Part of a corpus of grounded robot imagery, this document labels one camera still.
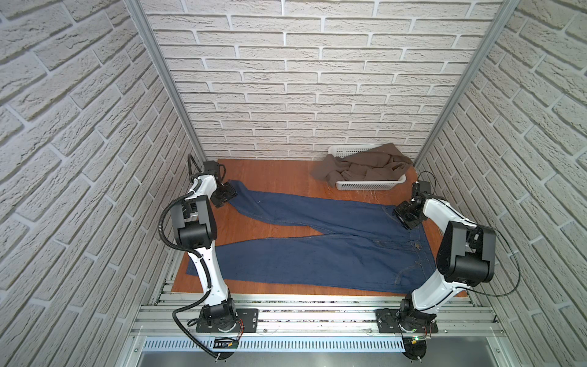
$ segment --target laundry basket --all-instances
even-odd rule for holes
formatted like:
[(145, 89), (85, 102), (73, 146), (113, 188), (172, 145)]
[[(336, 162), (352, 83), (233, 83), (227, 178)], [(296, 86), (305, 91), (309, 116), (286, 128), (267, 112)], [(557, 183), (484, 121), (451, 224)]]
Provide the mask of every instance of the laundry basket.
[[(346, 157), (360, 153), (378, 145), (333, 145), (328, 148), (328, 153), (335, 157)], [(398, 181), (337, 181), (339, 190), (389, 190), (399, 183), (406, 182), (406, 175), (402, 175)]]

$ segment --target brown cloth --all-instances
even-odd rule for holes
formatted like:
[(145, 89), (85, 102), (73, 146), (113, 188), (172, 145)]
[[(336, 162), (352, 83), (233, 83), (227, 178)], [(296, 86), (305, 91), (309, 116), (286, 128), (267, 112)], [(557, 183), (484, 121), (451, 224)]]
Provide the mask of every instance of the brown cloth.
[(397, 181), (411, 165), (411, 159), (390, 143), (344, 158), (329, 154), (311, 175), (332, 187), (337, 181)]

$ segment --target brick wall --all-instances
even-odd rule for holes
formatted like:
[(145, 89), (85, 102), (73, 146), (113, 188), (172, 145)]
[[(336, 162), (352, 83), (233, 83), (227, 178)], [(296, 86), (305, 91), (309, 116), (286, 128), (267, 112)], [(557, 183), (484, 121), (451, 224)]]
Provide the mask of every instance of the brick wall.
[(191, 148), (122, 1), (0, 21), (0, 366), (113, 365)]
[(414, 157), (499, 1), (142, 0), (210, 157)]
[[(522, 267), (490, 298), (524, 365), (587, 363), (587, 5), (522, 0), (420, 169)], [(500, 241), (486, 292), (517, 279)]]

